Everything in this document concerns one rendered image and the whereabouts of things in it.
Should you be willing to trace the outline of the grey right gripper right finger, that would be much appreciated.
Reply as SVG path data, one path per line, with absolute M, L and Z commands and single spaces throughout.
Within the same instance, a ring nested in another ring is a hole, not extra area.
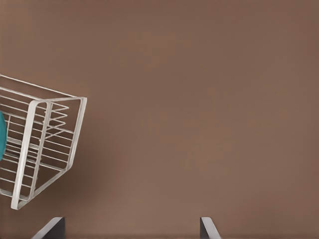
M 221 239 L 211 217 L 200 218 L 200 239 Z

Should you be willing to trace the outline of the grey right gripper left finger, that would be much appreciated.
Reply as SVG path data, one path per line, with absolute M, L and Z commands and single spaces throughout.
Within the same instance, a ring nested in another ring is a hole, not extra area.
M 65 218 L 54 217 L 31 239 L 65 239 Z

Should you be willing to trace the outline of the teal plate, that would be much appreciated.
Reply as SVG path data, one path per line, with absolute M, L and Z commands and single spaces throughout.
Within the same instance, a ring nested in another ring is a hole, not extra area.
M 0 161 L 5 153 L 7 142 L 7 128 L 3 113 L 0 111 Z

